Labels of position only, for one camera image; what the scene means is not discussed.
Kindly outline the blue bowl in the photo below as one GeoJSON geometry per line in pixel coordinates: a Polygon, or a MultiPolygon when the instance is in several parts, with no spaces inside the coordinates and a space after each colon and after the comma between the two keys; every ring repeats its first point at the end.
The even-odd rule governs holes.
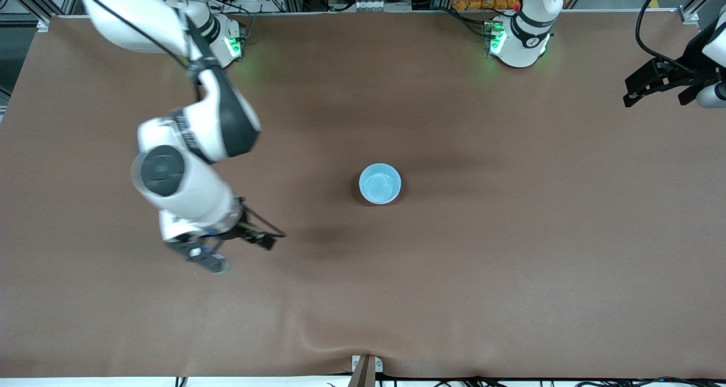
{"type": "Polygon", "coordinates": [[[397,199],[403,188],[402,176],[386,163],[368,165],[358,176],[360,195],[370,204],[383,205],[397,199]]]}

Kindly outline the brown table mat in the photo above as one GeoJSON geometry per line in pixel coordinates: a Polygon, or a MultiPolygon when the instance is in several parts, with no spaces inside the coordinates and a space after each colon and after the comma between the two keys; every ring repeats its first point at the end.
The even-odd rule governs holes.
{"type": "Polygon", "coordinates": [[[86,18],[37,33],[0,123],[0,377],[726,379],[726,110],[626,108],[634,13],[506,68],[440,13],[259,18],[262,124],[216,165],[287,237],[211,274],[161,241],[139,123],[193,101],[86,18]],[[370,204],[374,163],[403,180],[370,204]]]}

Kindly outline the white terminal strip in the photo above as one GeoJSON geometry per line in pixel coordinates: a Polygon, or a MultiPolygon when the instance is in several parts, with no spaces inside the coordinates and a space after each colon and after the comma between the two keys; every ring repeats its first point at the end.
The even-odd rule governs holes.
{"type": "Polygon", "coordinates": [[[355,12],[406,12],[412,10],[408,0],[358,0],[355,12]]]}

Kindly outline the metal clamp bracket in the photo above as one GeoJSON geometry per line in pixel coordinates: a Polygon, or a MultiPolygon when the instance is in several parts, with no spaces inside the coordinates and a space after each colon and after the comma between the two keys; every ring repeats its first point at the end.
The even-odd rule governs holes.
{"type": "Polygon", "coordinates": [[[384,372],[383,360],[374,355],[353,355],[351,372],[355,372],[356,368],[361,363],[368,364],[370,367],[373,367],[376,373],[384,372]]]}

